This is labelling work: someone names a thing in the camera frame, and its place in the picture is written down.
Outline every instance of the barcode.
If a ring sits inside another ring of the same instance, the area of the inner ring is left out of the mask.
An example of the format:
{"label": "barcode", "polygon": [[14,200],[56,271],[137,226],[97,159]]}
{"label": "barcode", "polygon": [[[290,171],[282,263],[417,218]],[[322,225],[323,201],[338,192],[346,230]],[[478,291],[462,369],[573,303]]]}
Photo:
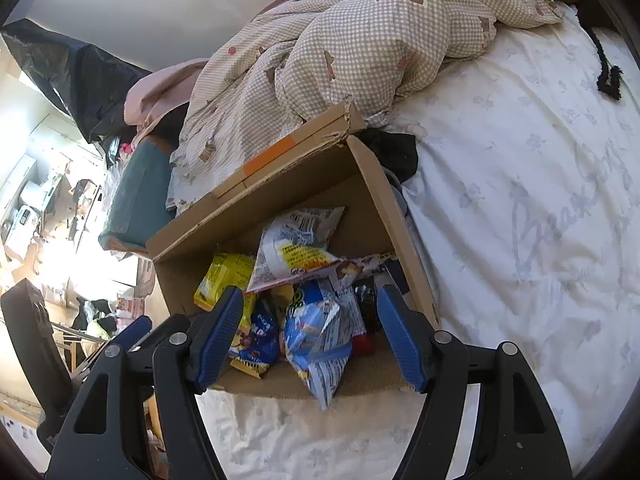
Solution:
{"label": "barcode", "polygon": [[302,216],[298,213],[291,213],[290,217],[304,233],[315,233],[320,224],[320,219],[317,216]]}

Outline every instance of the blanket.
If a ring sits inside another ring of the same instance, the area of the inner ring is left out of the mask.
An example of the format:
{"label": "blanket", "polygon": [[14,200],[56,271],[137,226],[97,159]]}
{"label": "blanket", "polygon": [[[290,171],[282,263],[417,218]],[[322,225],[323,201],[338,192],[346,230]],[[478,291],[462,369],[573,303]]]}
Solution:
{"label": "blanket", "polygon": [[353,99],[367,125],[425,88],[447,59],[472,59],[495,22],[557,23],[553,0],[290,0],[210,58],[172,155],[179,212],[329,106]]}

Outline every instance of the silver screw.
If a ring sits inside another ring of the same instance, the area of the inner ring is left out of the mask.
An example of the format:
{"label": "silver screw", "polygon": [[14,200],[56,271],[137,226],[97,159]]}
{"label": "silver screw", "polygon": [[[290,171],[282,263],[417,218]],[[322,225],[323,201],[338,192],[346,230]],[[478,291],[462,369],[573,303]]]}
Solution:
{"label": "silver screw", "polygon": [[187,335],[184,332],[176,332],[175,334],[171,334],[169,338],[169,343],[176,346],[181,345],[185,341],[187,341]]}
{"label": "silver screw", "polygon": [[433,338],[440,344],[446,345],[447,343],[451,343],[451,334],[446,332],[446,330],[438,330]]}
{"label": "silver screw", "polygon": [[120,347],[118,345],[110,345],[104,349],[104,354],[107,357],[116,357],[120,353]]}
{"label": "silver screw", "polygon": [[507,341],[502,345],[502,351],[507,355],[516,355],[518,353],[518,347]]}

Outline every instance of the red object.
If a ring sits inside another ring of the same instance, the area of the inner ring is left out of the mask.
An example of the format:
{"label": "red object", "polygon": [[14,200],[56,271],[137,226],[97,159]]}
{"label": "red object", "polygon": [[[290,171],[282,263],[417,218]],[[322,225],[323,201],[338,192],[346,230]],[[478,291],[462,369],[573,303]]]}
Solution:
{"label": "red object", "polygon": [[376,353],[376,344],[371,334],[355,335],[351,338],[351,355],[373,355]]}

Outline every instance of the bed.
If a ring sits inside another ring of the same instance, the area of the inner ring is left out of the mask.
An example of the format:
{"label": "bed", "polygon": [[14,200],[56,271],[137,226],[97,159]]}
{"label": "bed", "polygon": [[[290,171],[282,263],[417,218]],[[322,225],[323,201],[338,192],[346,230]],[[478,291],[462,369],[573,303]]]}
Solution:
{"label": "bed", "polygon": [[[625,73],[619,102],[598,92],[593,43],[563,9],[558,25],[498,26],[484,56],[444,66],[394,107],[388,129],[420,139],[404,197],[444,328],[522,348],[578,472],[640,375],[640,72],[617,34],[597,30]],[[466,466],[469,388],[448,478]],[[230,479],[391,478],[422,402],[389,391],[336,397],[321,413],[313,400],[198,399]]]}

